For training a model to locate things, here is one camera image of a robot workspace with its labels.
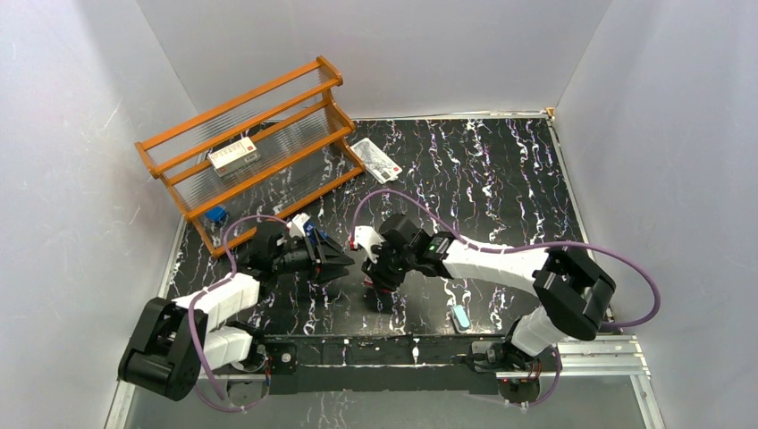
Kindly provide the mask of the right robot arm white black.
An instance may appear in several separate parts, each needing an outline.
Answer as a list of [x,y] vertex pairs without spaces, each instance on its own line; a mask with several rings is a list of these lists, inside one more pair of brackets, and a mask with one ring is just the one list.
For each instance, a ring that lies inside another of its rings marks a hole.
[[394,214],[379,229],[356,227],[353,248],[366,252],[363,272],[382,291],[395,291],[407,273],[448,280],[498,283],[531,293],[538,307],[521,316],[502,341],[474,341],[455,357],[479,373],[527,370],[550,346],[572,338],[592,341],[616,290],[615,281],[579,246],[486,249],[448,231],[429,234]]

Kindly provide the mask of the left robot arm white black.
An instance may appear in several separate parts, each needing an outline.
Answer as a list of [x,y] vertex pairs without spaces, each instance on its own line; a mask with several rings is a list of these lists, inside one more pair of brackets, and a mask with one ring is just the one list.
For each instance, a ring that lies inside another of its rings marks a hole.
[[264,334],[233,317],[257,305],[262,287],[296,274],[325,283],[348,274],[354,260],[317,228],[260,225],[237,259],[237,270],[218,284],[177,299],[153,298],[144,306],[118,365],[119,380],[169,400],[182,400],[198,378],[234,366],[263,372],[272,357]]

